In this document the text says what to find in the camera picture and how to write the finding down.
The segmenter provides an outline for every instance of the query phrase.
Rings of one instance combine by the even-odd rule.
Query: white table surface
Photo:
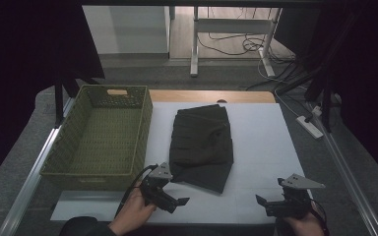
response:
[[[172,124],[178,109],[211,103],[154,102],[145,166],[168,161]],[[264,224],[274,223],[255,195],[281,201],[278,178],[296,173],[304,176],[287,130],[281,108],[276,103],[221,103],[225,106],[233,141],[234,163],[223,193],[217,194],[189,184],[169,183],[164,190],[172,197],[190,198],[173,214],[156,210],[152,224]],[[112,220],[123,192],[64,191],[51,220],[93,216]]]

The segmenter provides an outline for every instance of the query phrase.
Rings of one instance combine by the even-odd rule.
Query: wicker basket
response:
[[[125,190],[144,168],[147,87],[82,86],[40,174],[62,190]]]

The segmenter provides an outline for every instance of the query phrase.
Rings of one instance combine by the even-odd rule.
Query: gray carpet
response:
[[[189,67],[184,65],[134,66],[107,67],[106,80],[99,81],[103,84],[146,85],[150,89],[222,90],[245,90],[264,81],[257,73],[257,66],[254,65],[206,64],[200,67],[198,78],[191,78]],[[276,74],[280,73],[284,66],[276,65]],[[276,83],[273,82],[266,83],[251,90],[271,90],[275,85]],[[293,98],[302,99],[303,89],[297,88],[289,94]],[[0,167],[0,226],[53,128],[55,119],[53,100],[52,88],[37,95],[36,109],[30,122]],[[306,114],[297,102],[288,97],[283,97],[283,100],[297,113]],[[325,190],[313,191],[313,196],[328,214],[328,225],[332,235],[370,235],[325,143],[315,141],[295,122],[295,116],[290,111],[283,105],[281,108],[305,175],[327,186]],[[338,112],[333,112],[332,116],[333,135],[342,148],[357,182],[378,215],[378,166],[342,124]],[[60,191],[57,188],[42,180],[16,235],[58,235],[63,223],[51,222],[49,217],[59,195]]]

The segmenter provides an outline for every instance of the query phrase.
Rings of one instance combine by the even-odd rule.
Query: human hand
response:
[[[124,235],[142,226],[156,210],[156,206],[149,204],[145,206],[145,201],[140,188],[136,187],[128,197],[125,205],[108,224],[108,227],[116,235]]]
[[[286,217],[284,221],[292,227],[296,236],[324,236],[320,221],[311,212],[308,212],[301,219]]]

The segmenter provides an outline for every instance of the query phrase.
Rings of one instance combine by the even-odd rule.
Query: folded black garment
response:
[[[233,163],[232,138],[225,107],[179,110],[171,134],[171,182],[186,182],[222,193]]]

